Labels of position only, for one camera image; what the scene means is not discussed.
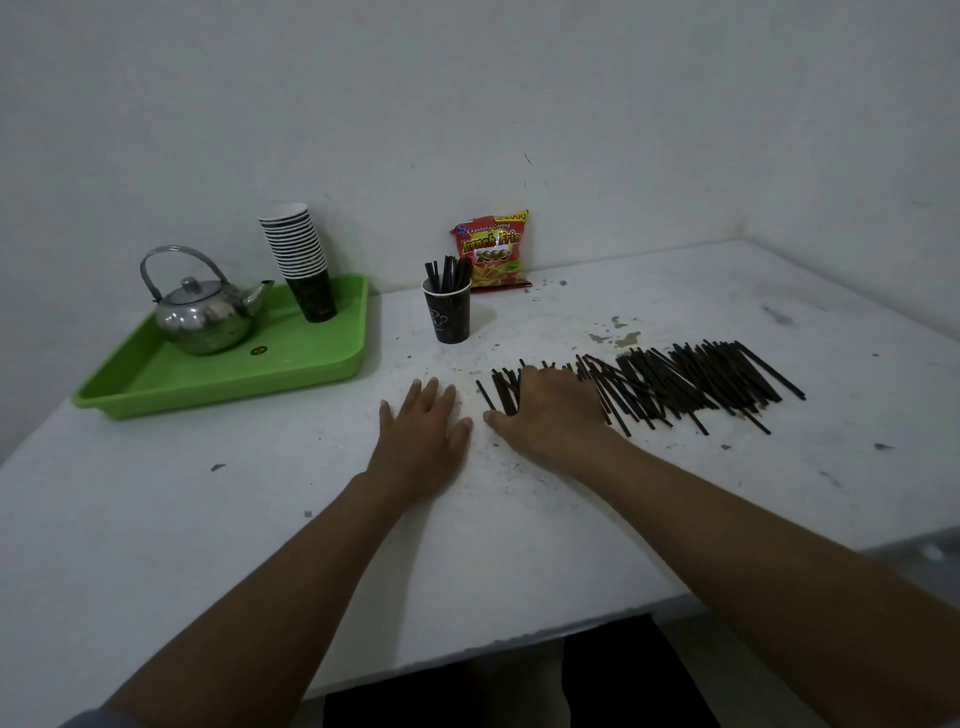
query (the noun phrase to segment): person's right arm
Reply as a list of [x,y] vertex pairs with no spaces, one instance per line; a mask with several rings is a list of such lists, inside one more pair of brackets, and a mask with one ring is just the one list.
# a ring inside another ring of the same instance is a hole
[[635,448],[596,393],[523,371],[519,414],[485,420],[632,525],[827,722],[939,726],[960,716],[960,612],[879,563]]

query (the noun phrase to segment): person's left hand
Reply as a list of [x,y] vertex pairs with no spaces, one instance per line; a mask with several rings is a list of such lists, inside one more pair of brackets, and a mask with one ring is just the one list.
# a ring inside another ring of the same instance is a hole
[[437,397],[439,388],[435,377],[422,388],[414,379],[395,417],[388,402],[380,403],[380,439],[367,475],[396,488],[405,505],[440,492],[467,450],[473,421],[465,417],[448,431],[457,390],[451,384]]

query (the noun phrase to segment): red snack package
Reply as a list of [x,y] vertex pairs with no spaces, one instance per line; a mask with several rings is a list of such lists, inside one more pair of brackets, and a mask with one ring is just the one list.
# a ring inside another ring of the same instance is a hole
[[520,238],[528,214],[522,210],[507,217],[478,217],[450,231],[457,241],[457,255],[473,260],[471,290],[533,285],[520,270]]

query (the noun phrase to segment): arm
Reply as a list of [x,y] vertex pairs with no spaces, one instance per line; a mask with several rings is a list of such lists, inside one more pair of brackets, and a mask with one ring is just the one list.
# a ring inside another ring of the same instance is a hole
[[455,474],[470,431],[456,392],[415,381],[380,404],[367,470],[316,519],[164,646],[105,704],[153,728],[288,725],[357,582],[413,502]]
[[487,422],[580,480],[825,720],[938,726],[960,715],[960,613],[870,561],[643,452],[606,428],[592,385],[523,371]]

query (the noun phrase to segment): green tray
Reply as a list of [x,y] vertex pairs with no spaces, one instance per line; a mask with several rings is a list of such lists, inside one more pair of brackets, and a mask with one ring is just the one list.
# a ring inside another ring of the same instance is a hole
[[[276,285],[250,335],[208,356],[167,341],[151,313],[74,392],[73,403],[122,419],[350,378],[363,359],[369,284],[363,276],[331,283],[337,315],[329,321],[308,323],[290,288]],[[257,347],[267,350],[251,354]]]

